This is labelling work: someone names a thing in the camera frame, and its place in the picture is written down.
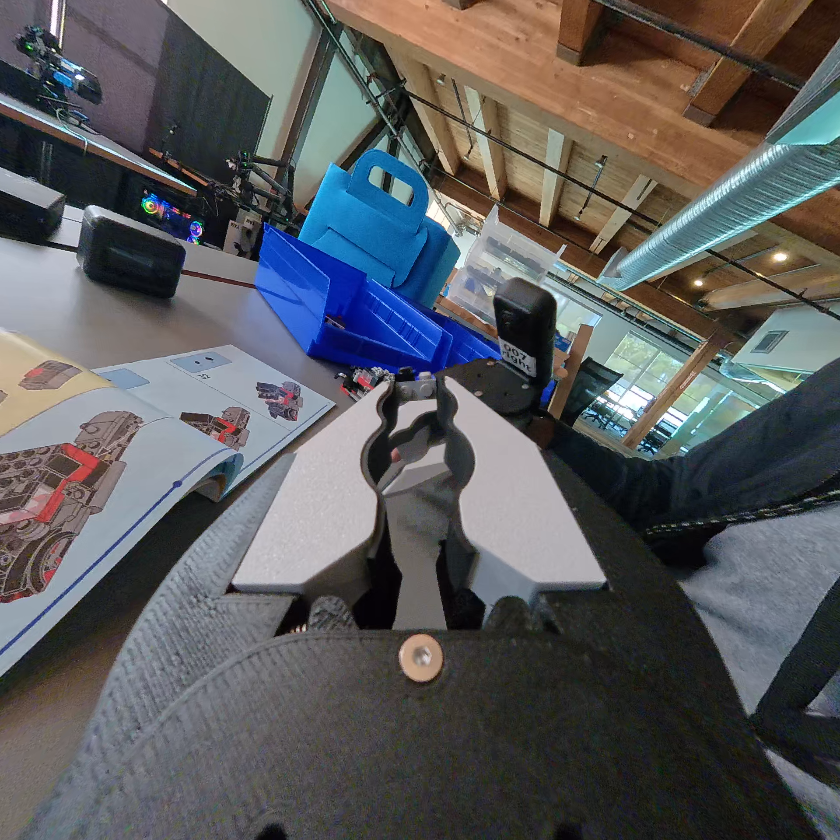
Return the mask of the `black power bank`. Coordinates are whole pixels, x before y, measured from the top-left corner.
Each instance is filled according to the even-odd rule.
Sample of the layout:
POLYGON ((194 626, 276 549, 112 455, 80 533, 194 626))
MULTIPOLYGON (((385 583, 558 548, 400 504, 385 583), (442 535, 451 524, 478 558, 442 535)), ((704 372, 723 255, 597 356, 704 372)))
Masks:
POLYGON ((64 193, 1 169, 1 235, 46 242, 60 226, 66 203, 64 193))

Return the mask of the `grey toy brick assembly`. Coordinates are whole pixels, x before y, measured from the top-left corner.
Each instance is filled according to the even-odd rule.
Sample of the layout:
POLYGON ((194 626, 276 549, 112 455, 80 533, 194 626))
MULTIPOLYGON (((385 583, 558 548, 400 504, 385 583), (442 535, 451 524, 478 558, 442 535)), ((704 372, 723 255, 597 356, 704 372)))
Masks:
POLYGON ((437 396, 437 382, 431 371, 415 372, 414 368, 404 366, 395 374, 394 383, 401 403, 432 400, 437 396))

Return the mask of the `computer with rainbow fans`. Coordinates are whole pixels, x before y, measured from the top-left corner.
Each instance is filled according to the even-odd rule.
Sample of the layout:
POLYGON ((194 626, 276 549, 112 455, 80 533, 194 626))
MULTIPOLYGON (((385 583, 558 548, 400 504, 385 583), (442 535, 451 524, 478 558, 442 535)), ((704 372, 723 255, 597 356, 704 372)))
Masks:
POLYGON ((181 209, 149 189, 143 191, 140 199, 140 221, 187 243, 203 243, 203 218, 181 209))

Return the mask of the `clear plastic container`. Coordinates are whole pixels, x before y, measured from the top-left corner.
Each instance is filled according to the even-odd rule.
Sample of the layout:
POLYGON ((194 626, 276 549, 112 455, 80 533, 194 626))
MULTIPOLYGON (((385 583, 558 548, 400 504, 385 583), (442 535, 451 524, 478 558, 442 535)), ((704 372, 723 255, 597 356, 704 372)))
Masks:
POLYGON ((447 300, 478 320, 496 326, 494 297, 513 278, 539 285, 565 250, 552 252, 510 227, 494 206, 470 247, 465 262, 448 283, 447 300))

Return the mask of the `dark hanging panel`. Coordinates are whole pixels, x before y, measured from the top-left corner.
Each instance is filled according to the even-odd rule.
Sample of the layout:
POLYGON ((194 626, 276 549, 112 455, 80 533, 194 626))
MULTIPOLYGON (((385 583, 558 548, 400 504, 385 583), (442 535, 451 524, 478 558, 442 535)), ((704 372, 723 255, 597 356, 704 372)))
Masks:
POLYGON ((162 2, 69 1, 64 49, 100 80, 92 127, 125 148, 218 182, 256 152, 269 97, 162 2))

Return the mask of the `toy brick truck model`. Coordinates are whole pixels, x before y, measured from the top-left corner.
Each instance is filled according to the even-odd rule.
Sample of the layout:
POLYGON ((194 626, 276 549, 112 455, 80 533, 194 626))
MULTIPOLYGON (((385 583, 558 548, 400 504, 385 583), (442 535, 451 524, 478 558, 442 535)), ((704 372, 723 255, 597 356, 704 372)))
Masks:
POLYGON ((395 374, 379 366, 352 366, 338 372, 334 378, 340 381, 341 391, 357 402, 383 382, 393 382, 395 374))

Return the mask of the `light blue felt bag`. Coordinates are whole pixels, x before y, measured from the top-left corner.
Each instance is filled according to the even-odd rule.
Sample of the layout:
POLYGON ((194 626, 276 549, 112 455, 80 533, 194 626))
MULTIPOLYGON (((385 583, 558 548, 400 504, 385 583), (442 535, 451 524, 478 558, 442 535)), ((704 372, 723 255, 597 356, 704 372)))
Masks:
POLYGON ((299 240, 432 308, 459 258, 446 228, 427 215, 423 177, 381 150, 351 172, 329 165, 299 240))

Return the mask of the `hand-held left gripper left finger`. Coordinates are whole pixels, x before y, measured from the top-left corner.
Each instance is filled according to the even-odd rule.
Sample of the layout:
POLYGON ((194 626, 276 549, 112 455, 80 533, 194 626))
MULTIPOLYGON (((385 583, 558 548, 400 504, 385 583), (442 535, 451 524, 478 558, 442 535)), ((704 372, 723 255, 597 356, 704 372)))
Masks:
POLYGON ((335 595, 354 606, 372 588, 396 419, 385 381, 299 447, 233 576, 237 592, 335 595))

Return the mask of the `toy instruction booklet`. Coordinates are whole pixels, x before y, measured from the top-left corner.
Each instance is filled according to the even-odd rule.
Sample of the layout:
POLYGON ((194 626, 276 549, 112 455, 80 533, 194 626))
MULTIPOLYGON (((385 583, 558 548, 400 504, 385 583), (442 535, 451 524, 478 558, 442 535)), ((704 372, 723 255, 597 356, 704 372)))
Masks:
POLYGON ((185 496, 220 501, 334 408, 233 345, 91 371, 1 334, 4 676, 185 496))

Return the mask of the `wooden background table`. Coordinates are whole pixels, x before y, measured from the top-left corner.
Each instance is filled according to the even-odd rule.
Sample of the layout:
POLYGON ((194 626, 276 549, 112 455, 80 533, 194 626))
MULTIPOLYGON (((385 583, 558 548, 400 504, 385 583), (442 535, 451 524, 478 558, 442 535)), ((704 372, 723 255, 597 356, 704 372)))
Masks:
POLYGON ((146 161, 134 152, 123 148, 101 134, 68 128, 58 118, 39 111, 7 94, 1 94, 1 114, 25 127, 42 133, 52 140, 80 149, 84 154, 92 154, 105 161, 149 178, 187 196, 196 196, 196 189, 146 161))

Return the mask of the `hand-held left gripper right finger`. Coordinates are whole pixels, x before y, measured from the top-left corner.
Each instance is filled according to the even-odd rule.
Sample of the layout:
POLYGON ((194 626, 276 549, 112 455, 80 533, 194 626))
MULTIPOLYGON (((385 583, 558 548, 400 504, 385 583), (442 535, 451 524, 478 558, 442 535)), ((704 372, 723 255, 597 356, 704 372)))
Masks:
POLYGON ((542 451, 453 377, 437 381, 444 461, 455 482, 445 543, 454 592, 489 611, 514 596, 599 592, 606 575, 542 451))

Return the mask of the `person's black jacket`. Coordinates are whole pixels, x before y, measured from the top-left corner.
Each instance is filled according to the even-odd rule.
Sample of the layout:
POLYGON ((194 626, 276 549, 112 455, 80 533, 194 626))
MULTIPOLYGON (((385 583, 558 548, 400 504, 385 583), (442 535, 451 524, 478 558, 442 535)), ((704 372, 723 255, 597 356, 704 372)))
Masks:
POLYGON ((701 567, 705 545, 731 526, 838 504, 838 360, 665 464, 668 507, 641 534, 677 569, 701 567))

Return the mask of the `person's grey shirt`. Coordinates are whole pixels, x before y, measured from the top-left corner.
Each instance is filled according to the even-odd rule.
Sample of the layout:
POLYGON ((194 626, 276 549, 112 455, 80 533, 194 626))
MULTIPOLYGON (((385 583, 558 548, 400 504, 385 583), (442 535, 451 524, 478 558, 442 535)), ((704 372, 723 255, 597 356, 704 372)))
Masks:
POLYGON ((753 713, 839 575, 839 507, 730 526, 676 572, 753 713))

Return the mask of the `black office chair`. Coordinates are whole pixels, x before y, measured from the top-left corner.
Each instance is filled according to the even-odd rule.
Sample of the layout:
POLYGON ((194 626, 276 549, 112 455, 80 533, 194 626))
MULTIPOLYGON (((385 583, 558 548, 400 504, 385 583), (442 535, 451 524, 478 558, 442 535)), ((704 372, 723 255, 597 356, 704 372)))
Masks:
POLYGON ((572 427, 583 412, 618 383, 622 376, 621 372, 614 371, 593 358, 583 360, 563 406, 560 420, 572 427))

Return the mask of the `black rectangular device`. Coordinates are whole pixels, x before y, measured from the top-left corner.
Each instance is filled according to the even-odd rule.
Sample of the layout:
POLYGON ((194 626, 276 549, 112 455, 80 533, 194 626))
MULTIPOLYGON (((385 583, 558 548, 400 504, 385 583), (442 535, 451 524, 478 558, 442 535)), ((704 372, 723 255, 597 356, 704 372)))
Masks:
POLYGON ((77 262, 99 284, 172 299, 186 261, 184 243, 100 206, 82 213, 77 262))

